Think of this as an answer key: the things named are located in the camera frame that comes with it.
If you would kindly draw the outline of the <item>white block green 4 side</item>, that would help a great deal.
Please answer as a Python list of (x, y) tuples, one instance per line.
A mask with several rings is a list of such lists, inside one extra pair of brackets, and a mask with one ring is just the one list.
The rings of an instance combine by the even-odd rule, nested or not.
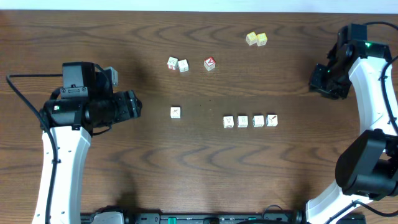
[(181, 118), (181, 107), (179, 106), (172, 106), (170, 108), (170, 117), (172, 119), (180, 119)]

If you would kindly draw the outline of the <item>white block yellow W side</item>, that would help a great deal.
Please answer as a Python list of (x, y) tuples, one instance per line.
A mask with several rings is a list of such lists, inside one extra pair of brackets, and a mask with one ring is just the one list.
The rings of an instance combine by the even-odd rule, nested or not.
[(233, 128), (234, 127), (234, 116), (224, 116), (223, 117), (223, 127)]

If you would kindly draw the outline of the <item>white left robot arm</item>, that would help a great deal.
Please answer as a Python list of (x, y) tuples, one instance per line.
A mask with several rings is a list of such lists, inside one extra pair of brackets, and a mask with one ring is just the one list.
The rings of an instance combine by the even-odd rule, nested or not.
[(94, 129), (138, 118), (142, 103), (132, 90), (89, 95), (60, 88), (40, 110), (44, 159), (33, 223), (80, 223), (83, 170)]

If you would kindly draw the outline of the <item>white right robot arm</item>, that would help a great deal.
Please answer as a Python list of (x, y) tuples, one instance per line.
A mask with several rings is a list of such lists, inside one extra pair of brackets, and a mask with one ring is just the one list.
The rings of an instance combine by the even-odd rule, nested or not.
[(357, 206), (397, 196), (397, 101), (386, 44), (338, 41), (318, 64), (309, 87), (332, 99), (354, 89), (359, 137), (338, 158), (335, 179), (305, 206), (308, 223), (337, 223)]

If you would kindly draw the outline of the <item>red letter A block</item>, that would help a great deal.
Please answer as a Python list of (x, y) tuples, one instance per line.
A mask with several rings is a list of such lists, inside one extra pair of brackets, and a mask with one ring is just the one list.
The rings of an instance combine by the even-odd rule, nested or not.
[(213, 57), (208, 57), (204, 60), (205, 68), (210, 71), (216, 67), (216, 62)]

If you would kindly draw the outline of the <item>white block red U side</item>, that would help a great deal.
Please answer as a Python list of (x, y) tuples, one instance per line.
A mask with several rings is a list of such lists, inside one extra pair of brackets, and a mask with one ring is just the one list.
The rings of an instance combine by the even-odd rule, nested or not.
[(238, 116), (237, 123), (238, 123), (238, 127), (239, 127), (239, 128), (246, 128), (246, 127), (248, 127), (248, 124), (249, 124), (248, 116), (247, 116), (247, 115), (239, 115), (239, 116)]

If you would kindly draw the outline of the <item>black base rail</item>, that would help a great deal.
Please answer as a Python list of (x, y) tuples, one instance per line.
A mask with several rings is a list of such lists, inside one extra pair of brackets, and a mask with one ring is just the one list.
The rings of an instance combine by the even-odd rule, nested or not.
[(118, 212), (123, 218), (118, 223), (125, 224), (238, 224), (238, 223), (288, 223), (309, 224), (303, 211), (271, 210), (263, 213), (162, 213), (160, 210), (141, 210), (132, 213), (118, 206), (100, 208), (94, 213), (81, 213), (82, 223), (92, 223), (103, 218), (106, 212)]

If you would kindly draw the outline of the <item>white block green Z side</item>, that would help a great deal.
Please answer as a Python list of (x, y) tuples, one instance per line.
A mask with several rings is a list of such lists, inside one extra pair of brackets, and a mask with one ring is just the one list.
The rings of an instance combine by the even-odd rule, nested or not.
[(260, 128), (265, 125), (265, 119), (263, 115), (254, 115), (252, 119), (252, 125), (254, 128)]

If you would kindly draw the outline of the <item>white block red bottom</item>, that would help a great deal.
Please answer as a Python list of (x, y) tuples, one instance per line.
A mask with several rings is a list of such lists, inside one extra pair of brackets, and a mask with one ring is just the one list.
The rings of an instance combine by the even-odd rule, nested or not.
[(169, 70), (176, 70), (178, 67), (178, 59), (175, 57), (169, 57), (167, 67)]

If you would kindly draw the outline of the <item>yellow block left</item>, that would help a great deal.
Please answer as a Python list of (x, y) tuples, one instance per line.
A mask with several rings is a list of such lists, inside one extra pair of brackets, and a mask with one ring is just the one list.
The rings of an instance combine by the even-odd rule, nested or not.
[(257, 34), (255, 32), (250, 32), (246, 35), (246, 42), (248, 45), (253, 45), (257, 43)]

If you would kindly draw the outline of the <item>white block beside red-bottom block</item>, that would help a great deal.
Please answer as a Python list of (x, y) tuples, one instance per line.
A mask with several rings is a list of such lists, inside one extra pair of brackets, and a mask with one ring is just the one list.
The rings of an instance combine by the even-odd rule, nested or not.
[(189, 64), (188, 64), (187, 59), (179, 60), (178, 61), (178, 68), (179, 68), (180, 72), (189, 71)]

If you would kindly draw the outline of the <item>yellow block right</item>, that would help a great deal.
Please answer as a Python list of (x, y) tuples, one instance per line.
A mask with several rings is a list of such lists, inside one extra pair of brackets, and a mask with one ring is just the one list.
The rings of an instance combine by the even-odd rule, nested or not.
[(266, 33), (260, 33), (257, 35), (257, 46), (264, 46), (267, 44), (268, 38)]

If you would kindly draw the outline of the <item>block with blue side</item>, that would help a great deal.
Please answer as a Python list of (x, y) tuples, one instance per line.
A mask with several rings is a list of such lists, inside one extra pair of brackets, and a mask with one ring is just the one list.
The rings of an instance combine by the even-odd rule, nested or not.
[(276, 127), (278, 125), (278, 116), (276, 114), (268, 114), (266, 116), (266, 126)]

